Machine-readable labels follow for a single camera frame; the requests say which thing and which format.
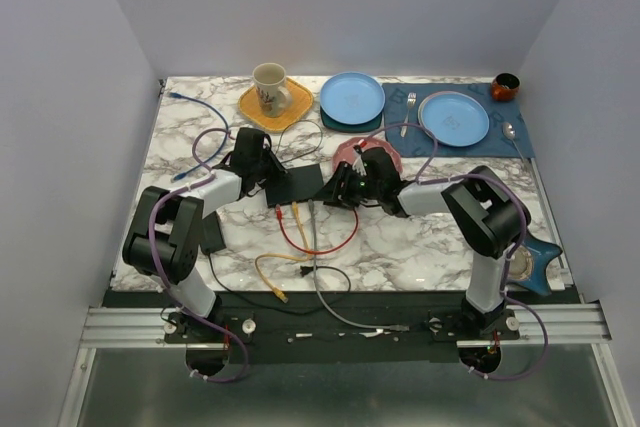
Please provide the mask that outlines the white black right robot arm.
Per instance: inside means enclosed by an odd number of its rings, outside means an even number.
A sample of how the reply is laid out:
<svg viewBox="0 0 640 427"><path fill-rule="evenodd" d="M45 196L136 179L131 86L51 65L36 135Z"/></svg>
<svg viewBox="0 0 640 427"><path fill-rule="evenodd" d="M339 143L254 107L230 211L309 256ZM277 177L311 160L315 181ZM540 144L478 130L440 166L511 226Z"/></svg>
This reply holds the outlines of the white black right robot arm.
<svg viewBox="0 0 640 427"><path fill-rule="evenodd" d="M360 159L359 168L341 162L314 199L346 209L372 201L398 218L451 215L473 250L460 326L471 338L485 337L506 307L507 265L526 237L527 208L486 165L450 178L410 181L382 148L366 150Z"/></svg>

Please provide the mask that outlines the dark grey network switch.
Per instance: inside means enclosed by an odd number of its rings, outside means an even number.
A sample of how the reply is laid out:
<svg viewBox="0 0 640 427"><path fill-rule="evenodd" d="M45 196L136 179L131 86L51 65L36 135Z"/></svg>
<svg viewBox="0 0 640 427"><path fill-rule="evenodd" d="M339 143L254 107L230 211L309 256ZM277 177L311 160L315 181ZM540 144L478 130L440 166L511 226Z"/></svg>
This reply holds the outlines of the dark grey network switch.
<svg viewBox="0 0 640 427"><path fill-rule="evenodd" d="M293 167L281 177L265 184L266 203L269 208L312 199L324 186L319 164Z"/></svg>

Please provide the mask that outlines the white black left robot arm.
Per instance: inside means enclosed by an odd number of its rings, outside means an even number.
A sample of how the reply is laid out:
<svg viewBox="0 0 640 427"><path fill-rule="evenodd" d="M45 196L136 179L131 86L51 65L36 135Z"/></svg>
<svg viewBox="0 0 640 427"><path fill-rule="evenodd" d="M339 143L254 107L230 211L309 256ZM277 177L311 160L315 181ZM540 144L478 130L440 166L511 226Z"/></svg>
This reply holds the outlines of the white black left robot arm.
<svg viewBox="0 0 640 427"><path fill-rule="evenodd" d="M152 278L188 313L187 329L197 340L214 340L222 327L221 300L195 268L204 220L285 174L270 135L242 127L233 150L199 179L173 191L148 187L140 195L122 259Z"/></svg>

